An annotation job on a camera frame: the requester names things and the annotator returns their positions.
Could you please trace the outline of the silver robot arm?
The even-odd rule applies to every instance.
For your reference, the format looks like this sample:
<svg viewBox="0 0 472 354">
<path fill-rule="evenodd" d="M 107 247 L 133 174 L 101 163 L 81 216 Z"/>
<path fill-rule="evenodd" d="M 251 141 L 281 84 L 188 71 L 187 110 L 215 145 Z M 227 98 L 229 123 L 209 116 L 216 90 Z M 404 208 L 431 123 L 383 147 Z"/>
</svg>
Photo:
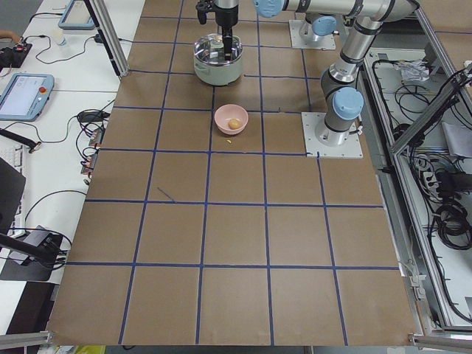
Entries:
<svg viewBox="0 0 472 354">
<path fill-rule="evenodd" d="M 282 11 L 290 11 L 289 1 L 253 1 L 254 9 L 259 16 L 273 18 Z M 215 21 L 221 28 L 223 41 L 223 58 L 232 60 L 233 33 L 232 28 L 238 22 L 239 1 L 199 1 L 195 6 L 200 24 L 207 22 L 207 13 L 215 14 Z M 311 25 L 314 35 L 326 36 L 331 34 L 337 25 L 333 17 L 335 10 L 315 10 L 311 1 L 295 1 L 292 9 L 295 13 L 304 13 L 305 20 Z"/>
<path fill-rule="evenodd" d="M 324 121 L 316 126 L 317 139 L 324 145 L 343 145 L 350 126 L 364 106 L 362 94 L 354 88 L 358 69 L 385 22 L 399 21 L 420 7 L 417 1 L 334 1 L 327 9 L 353 18 L 339 59 L 322 75 L 327 103 Z"/>
</svg>

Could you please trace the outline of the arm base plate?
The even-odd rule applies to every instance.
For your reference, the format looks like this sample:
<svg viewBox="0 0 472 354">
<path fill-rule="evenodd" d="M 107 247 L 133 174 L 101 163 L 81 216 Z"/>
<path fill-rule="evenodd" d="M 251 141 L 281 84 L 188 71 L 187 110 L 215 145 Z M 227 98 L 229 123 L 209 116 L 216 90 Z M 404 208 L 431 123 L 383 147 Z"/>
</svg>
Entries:
<svg viewBox="0 0 472 354">
<path fill-rule="evenodd" d="M 322 16 L 312 23 L 306 20 L 290 20 L 291 46 L 295 49 L 334 50 L 336 43 L 333 32 L 337 20 L 332 16 Z"/>
<path fill-rule="evenodd" d="M 354 122 L 347 131 L 339 133 L 326 126 L 325 113 L 302 112 L 302 128 L 307 157 L 325 159 L 364 157 Z"/>
</svg>

